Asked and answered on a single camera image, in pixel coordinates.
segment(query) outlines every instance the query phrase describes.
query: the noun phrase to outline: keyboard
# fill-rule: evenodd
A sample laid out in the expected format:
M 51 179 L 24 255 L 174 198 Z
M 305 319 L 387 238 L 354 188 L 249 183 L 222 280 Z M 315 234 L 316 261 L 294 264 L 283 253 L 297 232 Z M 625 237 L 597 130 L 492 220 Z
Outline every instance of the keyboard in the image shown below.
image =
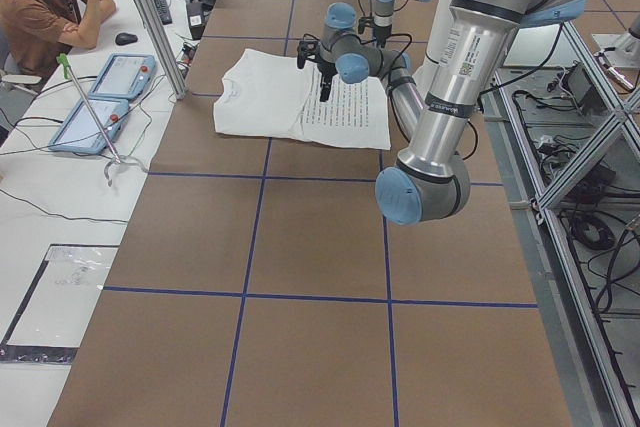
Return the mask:
M 171 18 L 171 12 L 169 12 L 169 5 L 167 4 L 167 0 L 153 0 L 153 3 L 156 6 L 158 16 L 160 16 L 160 22 L 162 22 L 163 25 L 167 25 L 173 22 L 173 19 Z

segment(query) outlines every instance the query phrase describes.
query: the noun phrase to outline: person's arm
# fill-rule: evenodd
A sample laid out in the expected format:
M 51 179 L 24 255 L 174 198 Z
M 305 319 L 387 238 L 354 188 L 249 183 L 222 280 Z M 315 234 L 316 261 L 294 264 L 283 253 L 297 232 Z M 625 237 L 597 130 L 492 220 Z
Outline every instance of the person's arm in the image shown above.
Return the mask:
M 87 0 L 84 16 L 78 24 L 77 29 L 63 29 L 58 42 L 71 45 L 72 47 L 83 47 L 93 49 L 98 44 L 98 34 L 103 18 L 107 18 L 115 11 L 113 0 L 105 4 L 105 10 L 101 9 L 101 0 Z

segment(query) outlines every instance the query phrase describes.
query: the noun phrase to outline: white robotic arm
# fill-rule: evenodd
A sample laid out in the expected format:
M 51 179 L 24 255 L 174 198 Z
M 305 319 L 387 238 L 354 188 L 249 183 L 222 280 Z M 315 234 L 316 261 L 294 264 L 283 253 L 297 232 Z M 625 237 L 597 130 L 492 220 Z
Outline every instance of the white robotic arm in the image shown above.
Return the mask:
M 405 56 L 362 45 L 353 30 L 355 11 L 347 4 L 329 8 L 322 39 L 302 41 L 298 59 L 301 64 L 306 59 L 318 63 L 325 98 L 335 73 L 346 83 L 369 75 L 382 80 L 411 142 L 398 153 L 396 166 L 378 176 L 378 205 L 398 224 L 441 219 L 460 211 L 468 200 L 469 176 L 456 148 L 479 93 L 504 60 L 518 28 L 574 19 L 585 4 L 586 0 L 451 0 L 451 16 L 438 9 L 432 29 L 444 32 L 446 39 L 440 38 L 436 46 L 441 53 L 432 69 L 433 80 L 422 76 L 428 86 L 424 96 L 408 72 Z

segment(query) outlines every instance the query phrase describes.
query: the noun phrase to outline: green clip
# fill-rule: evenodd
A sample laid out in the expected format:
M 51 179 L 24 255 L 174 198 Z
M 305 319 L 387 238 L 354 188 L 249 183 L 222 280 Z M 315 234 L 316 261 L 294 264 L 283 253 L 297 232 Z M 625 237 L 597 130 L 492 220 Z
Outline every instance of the green clip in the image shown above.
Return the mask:
M 71 69 L 71 66 L 69 65 L 67 54 L 60 54 L 58 57 L 56 57 L 56 60 L 60 65 L 62 65 L 62 67 L 64 67 L 64 78 L 69 80 L 68 71 Z

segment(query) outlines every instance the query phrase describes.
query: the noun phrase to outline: brown t-shirt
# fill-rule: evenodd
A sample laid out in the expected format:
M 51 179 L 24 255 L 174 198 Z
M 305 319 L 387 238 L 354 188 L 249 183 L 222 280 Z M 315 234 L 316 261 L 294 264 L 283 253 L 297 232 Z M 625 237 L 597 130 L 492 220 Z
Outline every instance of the brown t-shirt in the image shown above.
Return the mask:
M 71 50 L 58 42 L 63 27 L 80 20 L 77 0 L 0 0 L 0 23 L 25 74 L 50 77 L 56 57 Z

